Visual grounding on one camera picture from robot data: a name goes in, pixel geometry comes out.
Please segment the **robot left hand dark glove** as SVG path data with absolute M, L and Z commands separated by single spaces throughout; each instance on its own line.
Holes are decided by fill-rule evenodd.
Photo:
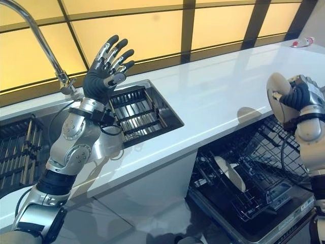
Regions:
M 106 105 L 116 86 L 126 80 L 127 70 L 135 64 L 133 60 L 126 60 L 134 54 L 134 50 L 130 49 L 121 56 L 118 54 L 127 44 L 128 40 L 120 41 L 118 35 L 103 44 L 83 81 L 86 98 Z

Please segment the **robot right hand dark glove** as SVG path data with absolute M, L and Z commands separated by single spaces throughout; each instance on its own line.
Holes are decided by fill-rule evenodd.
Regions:
M 324 114 L 324 95 L 308 76 L 286 79 L 280 73 L 273 73 L 267 82 L 267 97 L 281 123 L 305 114 Z

